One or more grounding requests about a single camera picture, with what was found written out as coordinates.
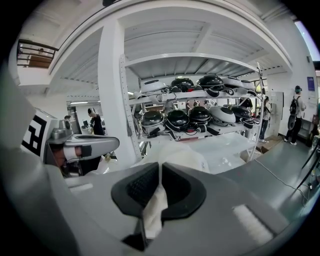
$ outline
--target poster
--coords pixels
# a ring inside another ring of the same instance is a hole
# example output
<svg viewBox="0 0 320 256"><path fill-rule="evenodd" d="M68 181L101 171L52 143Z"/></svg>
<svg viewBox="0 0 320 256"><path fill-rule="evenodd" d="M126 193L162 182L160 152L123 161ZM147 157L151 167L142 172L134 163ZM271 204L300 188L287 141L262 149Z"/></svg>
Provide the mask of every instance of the poster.
<svg viewBox="0 0 320 256"><path fill-rule="evenodd" d="M315 81L314 78L312 76L308 76L307 77L307 81L308 81L308 91L315 91Z"/></svg>

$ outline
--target jeans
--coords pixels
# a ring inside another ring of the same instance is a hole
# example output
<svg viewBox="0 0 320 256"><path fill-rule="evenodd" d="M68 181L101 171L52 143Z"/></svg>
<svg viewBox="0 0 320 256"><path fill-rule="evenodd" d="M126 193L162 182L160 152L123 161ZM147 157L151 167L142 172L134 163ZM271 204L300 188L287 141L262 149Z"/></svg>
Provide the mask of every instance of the jeans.
<svg viewBox="0 0 320 256"><path fill-rule="evenodd" d="M265 139L265 132L267 130L268 123L269 123L269 120L264 120L264 119L262 120L260 137L259 137L260 140L264 140Z"/></svg>
<svg viewBox="0 0 320 256"><path fill-rule="evenodd" d="M296 140L297 140L298 133L299 133L299 131L301 129L301 124L302 124L302 119L301 118L296 118L293 129L292 130L288 130L288 132L286 133L285 139L289 140L289 137L292 135L291 142L295 143Z"/></svg>

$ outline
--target black shirt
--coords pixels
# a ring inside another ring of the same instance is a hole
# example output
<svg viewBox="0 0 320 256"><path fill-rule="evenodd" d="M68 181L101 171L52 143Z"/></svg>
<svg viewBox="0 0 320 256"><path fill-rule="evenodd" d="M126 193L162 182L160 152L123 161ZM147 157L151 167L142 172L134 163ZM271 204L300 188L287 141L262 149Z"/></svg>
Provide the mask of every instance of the black shirt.
<svg viewBox="0 0 320 256"><path fill-rule="evenodd" d="M245 107L245 108L252 108L253 105L252 105L251 99L246 98L246 99L244 100L244 102L241 104L241 106L243 106L243 107Z"/></svg>
<svg viewBox="0 0 320 256"><path fill-rule="evenodd" d="M101 125L100 115L97 114L96 117L92 117L90 122L93 126L93 132L95 135L105 135L104 129L102 128L102 125Z"/></svg>
<svg viewBox="0 0 320 256"><path fill-rule="evenodd" d="M190 109L190 104L189 104L189 102L187 102L187 103L185 104L185 109L186 109L186 112L188 113L188 111L189 111L189 109Z"/></svg>

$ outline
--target ceiling light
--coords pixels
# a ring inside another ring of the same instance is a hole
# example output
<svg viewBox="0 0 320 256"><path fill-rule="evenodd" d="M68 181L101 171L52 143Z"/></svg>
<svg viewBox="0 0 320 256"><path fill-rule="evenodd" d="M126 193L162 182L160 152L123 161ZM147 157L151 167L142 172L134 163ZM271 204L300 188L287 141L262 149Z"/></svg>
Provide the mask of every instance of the ceiling light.
<svg viewBox="0 0 320 256"><path fill-rule="evenodd" d="M86 104L88 101L71 102L70 104Z"/></svg>

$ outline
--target white shelving unit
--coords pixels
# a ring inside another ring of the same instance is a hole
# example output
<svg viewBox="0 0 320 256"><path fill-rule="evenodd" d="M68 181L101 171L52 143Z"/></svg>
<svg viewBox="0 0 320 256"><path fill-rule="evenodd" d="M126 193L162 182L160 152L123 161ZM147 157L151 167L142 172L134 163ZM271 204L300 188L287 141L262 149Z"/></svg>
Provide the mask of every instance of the white shelving unit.
<svg viewBox="0 0 320 256"><path fill-rule="evenodd" d="M139 99L130 99L128 98L128 87L126 81L126 69L129 68L135 74L140 74L138 77L142 80L147 79L161 79L163 77L161 74L152 73L152 76L148 76L145 70L151 67L159 67L163 64L163 61L174 62L177 63L181 58L189 58L189 63L186 69L183 70L183 73L177 72L176 64L174 65L174 70L167 70L166 73L172 74L172 76L190 76L190 75L208 75L211 73L213 68L209 70L204 68L209 61L218 62L219 65L224 64L225 69L221 70L217 75L222 76L240 76L243 74L248 74L252 72L260 72L259 68L255 68L253 66L248 65L247 63L243 63L238 60L226 58L223 56L217 56L213 54L204 54L204 53L195 53L195 52L176 52L176 53L166 53L166 54L158 54L148 57L143 57L140 59L135 59L131 61L126 61L125 56L121 56L120 60L120 70L121 70L121 85L122 85L122 95L123 101L125 105L128 127L131 131L128 131L128 136L131 136L132 142L138 145L140 142L151 142L153 145L157 145L159 143L166 143L166 141L172 140L172 137L168 134L160 134L154 138L147 138L147 136L137 136L135 132L134 122L132 118L132 110L131 106L137 104L145 104L145 103L156 103L155 96L147 96ZM187 100L187 99L209 99L212 98L205 91L191 91L191 92L178 92L178 93L160 93L156 96L157 103L167 102L167 101L179 101L179 100ZM217 98L254 98L252 94L242 94L238 91L235 91L234 95L229 95L226 92L220 92L219 97ZM257 138L260 135L260 125L256 125L257 128ZM208 127L214 129L219 132L219 135L212 135L208 132L197 132L186 134L185 132L175 132L174 135L177 138L176 141L183 141L184 143L188 143L191 148L195 151L204 155L207 159L209 166L214 168L219 166L219 170L215 172L223 172L230 167L231 162L233 163L233 168L242 165L244 161L239 157L235 157L234 155L240 153L245 150L254 149L258 143L256 141L250 140L245 136L240 135L240 131L247 130L241 123L235 123L234 126L231 127L222 127L215 124L210 124ZM136 150L137 157L141 159L141 155L138 155L140 152Z"/></svg>
<svg viewBox="0 0 320 256"><path fill-rule="evenodd" d="M147 96L142 97L139 99L130 99L129 104L135 105L135 104L142 104L142 103L153 103L154 96ZM159 102L167 102L172 100L191 100L191 99L222 99L222 98L229 98L229 99L236 99L236 98L256 98L252 94L242 94L239 92L234 92L234 95L229 95L228 93L221 91L218 97L211 97L208 93L206 93L204 90L195 90L190 92L176 92L176 93L163 93L157 96L157 100Z"/></svg>
<svg viewBox="0 0 320 256"><path fill-rule="evenodd" d="M210 124L208 127L214 129L215 131L219 132L219 135L223 134L229 134L229 133L234 133L234 132L241 132L245 131L248 128L246 128L243 124L241 123L235 123L234 126L232 127L222 127L216 124ZM164 133L170 132L171 130L165 129ZM193 132L193 133L185 133L185 132L174 132L174 136L177 138L176 141L183 141L187 139L201 139L201 138L206 138L206 137L212 137L212 135L209 132ZM171 141L173 140L172 137L167 134L167 135L159 135L154 138L147 138L145 136L140 136L138 137L139 142L156 142L156 141Z"/></svg>

